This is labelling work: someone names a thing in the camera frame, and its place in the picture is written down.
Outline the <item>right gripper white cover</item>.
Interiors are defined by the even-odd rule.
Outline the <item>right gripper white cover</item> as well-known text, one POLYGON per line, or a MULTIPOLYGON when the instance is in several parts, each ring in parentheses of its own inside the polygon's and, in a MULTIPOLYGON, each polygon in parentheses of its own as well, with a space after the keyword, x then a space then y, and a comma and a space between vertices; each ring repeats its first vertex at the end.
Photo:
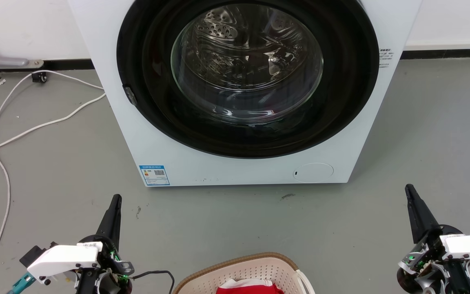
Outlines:
POLYGON ((409 294, 470 294, 470 236, 439 225, 412 184, 405 194, 415 246, 398 264, 399 286, 409 294))

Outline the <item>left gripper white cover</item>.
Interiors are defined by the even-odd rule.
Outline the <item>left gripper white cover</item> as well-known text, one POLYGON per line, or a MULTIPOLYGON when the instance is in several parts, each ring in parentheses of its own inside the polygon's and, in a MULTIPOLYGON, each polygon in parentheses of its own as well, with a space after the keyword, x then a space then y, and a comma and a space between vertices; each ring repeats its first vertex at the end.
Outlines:
POLYGON ((119 256, 122 196, 115 194, 97 229, 76 245, 52 242, 48 249, 34 246, 20 262, 27 272, 19 279, 19 293, 33 283, 48 286, 58 275, 74 283, 77 294, 130 294, 131 262, 119 256))

